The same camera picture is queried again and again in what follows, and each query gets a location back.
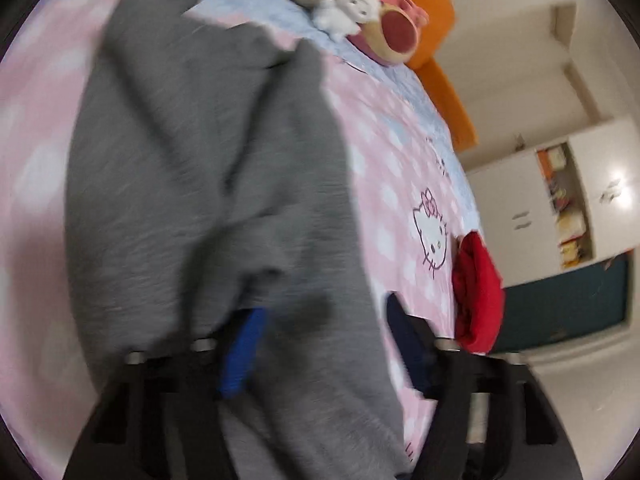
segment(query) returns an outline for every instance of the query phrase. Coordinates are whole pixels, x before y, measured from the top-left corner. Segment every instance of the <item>pink and white gingham fabric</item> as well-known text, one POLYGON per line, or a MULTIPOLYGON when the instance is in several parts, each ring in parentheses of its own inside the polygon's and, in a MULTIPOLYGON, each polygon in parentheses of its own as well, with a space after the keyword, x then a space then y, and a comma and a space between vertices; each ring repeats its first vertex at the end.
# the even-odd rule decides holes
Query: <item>pink and white gingham fabric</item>
MULTIPOLYGON (((116 2, 40 4, 0 64, 0 410, 45 480, 62 478, 95 400, 69 308, 63 195, 82 90, 116 2)), ((296 41, 272 33, 284 47, 296 41)), ((324 90, 350 155, 362 256, 413 456, 433 406, 408 388, 382 321, 383 302, 396 290, 412 314, 453 335, 459 206, 410 105, 336 57, 327 55, 325 65, 324 90)))

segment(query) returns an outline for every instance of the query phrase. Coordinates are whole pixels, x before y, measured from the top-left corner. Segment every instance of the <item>red cloth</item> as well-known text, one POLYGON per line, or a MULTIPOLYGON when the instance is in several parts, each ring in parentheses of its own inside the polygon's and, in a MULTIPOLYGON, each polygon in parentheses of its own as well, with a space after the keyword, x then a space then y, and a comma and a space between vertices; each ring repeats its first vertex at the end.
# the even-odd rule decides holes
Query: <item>red cloth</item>
POLYGON ((504 291, 477 231, 463 238, 451 279, 458 302, 456 340, 469 352, 488 352, 500 332, 504 291))

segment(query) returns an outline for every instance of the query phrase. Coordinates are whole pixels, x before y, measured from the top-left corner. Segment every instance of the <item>gray garment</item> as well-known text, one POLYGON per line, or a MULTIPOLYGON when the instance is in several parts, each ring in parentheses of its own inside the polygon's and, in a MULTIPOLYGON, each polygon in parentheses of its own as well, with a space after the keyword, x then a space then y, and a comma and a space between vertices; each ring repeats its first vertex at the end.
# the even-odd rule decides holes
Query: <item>gray garment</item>
POLYGON ((402 413, 319 53, 183 16, 197 1, 121 0, 82 101, 66 250, 94 380, 129 350, 171 351, 187 302, 198 336, 265 306, 223 408, 241 480, 389 480, 408 469, 402 413))

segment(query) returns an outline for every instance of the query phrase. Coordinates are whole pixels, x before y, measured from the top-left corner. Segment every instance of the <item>white toy figurine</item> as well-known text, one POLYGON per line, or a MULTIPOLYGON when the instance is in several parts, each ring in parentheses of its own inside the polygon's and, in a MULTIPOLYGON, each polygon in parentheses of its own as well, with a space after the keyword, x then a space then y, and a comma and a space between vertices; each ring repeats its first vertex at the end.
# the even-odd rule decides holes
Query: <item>white toy figurine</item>
POLYGON ((380 0, 320 0, 314 9, 313 22, 334 41, 358 34, 359 23, 380 18, 380 0))

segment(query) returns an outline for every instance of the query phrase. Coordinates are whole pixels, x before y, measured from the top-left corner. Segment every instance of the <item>cabinet door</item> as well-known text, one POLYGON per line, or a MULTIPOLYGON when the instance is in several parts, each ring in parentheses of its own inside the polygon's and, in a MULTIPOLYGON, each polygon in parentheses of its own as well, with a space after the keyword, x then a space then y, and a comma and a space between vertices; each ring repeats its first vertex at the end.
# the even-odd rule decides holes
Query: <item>cabinet door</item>
POLYGON ((631 118, 609 121, 571 136, 590 216, 594 256, 609 258, 640 244, 640 133, 631 118), (621 195, 601 200, 620 180, 621 195))
POLYGON ((561 270, 556 218, 535 153, 468 175, 503 285, 533 282, 561 270))

